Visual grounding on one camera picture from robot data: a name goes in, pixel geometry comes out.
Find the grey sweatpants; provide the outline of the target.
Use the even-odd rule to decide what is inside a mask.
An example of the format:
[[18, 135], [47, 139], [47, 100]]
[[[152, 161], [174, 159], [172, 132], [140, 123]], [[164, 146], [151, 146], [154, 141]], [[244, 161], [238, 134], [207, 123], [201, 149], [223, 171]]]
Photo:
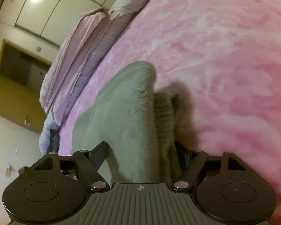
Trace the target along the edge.
[[155, 79], [150, 63], [127, 65], [75, 121], [74, 152], [108, 143], [99, 173], [110, 184], [171, 183], [182, 173], [175, 148], [182, 100], [174, 90], [154, 92]]

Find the folded dark blue jeans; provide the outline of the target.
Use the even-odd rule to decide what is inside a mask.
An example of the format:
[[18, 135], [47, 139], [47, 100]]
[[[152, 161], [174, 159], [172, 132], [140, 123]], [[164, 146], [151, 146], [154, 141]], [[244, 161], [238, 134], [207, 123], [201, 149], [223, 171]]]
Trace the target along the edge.
[[59, 131], [50, 129], [50, 142], [47, 149], [47, 153], [58, 152], [59, 147], [60, 147]]

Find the wooden door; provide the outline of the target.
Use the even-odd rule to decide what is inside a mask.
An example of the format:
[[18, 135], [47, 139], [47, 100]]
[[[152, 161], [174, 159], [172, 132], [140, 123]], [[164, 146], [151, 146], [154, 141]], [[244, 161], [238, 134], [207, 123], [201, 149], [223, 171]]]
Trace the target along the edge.
[[46, 114], [40, 87], [51, 62], [3, 39], [0, 50], [0, 116], [40, 133]]

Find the folded lilac bed sheets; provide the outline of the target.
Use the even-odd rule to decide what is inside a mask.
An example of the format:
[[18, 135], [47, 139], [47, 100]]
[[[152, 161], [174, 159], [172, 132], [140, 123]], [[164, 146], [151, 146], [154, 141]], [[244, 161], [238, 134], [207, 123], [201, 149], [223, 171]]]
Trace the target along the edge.
[[129, 10], [98, 8], [84, 13], [62, 43], [47, 72], [39, 101], [53, 122], [61, 125], [76, 98], [109, 48], [135, 16]]

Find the pink floral fleece blanket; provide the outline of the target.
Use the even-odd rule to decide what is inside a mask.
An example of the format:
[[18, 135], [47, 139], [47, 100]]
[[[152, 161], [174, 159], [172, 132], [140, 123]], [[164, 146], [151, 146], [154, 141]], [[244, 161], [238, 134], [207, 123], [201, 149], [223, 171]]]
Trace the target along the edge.
[[157, 71], [156, 90], [177, 91], [178, 140], [210, 155], [232, 152], [274, 186], [281, 224], [281, 0], [150, 0], [112, 46], [75, 103], [60, 137], [97, 93], [136, 61]]

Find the white wardrobe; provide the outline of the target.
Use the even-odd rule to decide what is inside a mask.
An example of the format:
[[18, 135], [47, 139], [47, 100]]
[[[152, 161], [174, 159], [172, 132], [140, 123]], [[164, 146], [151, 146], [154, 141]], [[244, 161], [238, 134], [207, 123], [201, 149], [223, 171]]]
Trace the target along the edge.
[[0, 21], [16, 26], [60, 46], [72, 26], [85, 12], [115, 0], [4, 0]]

